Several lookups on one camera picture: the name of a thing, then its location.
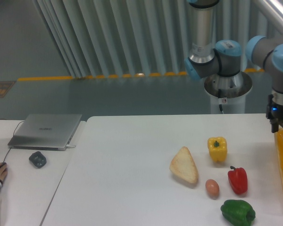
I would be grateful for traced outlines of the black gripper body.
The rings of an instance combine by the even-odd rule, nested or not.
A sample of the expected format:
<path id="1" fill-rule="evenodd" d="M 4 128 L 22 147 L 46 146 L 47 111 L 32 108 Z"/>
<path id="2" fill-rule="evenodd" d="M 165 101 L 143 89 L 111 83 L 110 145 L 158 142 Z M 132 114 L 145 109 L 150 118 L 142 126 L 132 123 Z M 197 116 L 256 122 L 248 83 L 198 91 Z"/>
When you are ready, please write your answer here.
<path id="1" fill-rule="evenodd" d="M 275 94 L 268 96 L 268 104 L 266 108 L 266 118 L 269 119 L 270 123 L 272 119 L 277 119 L 278 126 L 283 127 L 283 105 L 276 103 L 273 99 Z"/>

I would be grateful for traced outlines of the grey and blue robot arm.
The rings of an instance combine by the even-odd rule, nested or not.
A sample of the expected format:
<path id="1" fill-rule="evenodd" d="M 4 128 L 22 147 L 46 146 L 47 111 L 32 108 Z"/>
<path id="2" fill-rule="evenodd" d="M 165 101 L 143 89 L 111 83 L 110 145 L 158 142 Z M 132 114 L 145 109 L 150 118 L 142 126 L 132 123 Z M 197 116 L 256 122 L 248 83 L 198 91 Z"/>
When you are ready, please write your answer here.
<path id="1" fill-rule="evenodd" d="M 204 78 L 212 74 L 229 77 L 238 70 L 238 58 L 241 48 L 234 45 L 232 48 L 223 47 L 223 41 L 215 48 L 207 46 L 211 42 L 206 25 L 211 24 L 211 13 L 217 0 L 190 0 L 188 2 L 196 10 L 198 30 L 196 47 L 202 50 L 192 50 L 185 59 L 187 73 L 193 78 Z M 257 0 L 255 4 L 263 15 L 269 19 L 281 36 L 268 39 L 264 36 L 255 36 L 247 43 L 245 54 L 249 61 L 264 69 L 272 76 L 272 91 L 268 97 L 266 117 L 272 125 L 272 132 L 283 128 L 283 0 Z"/>

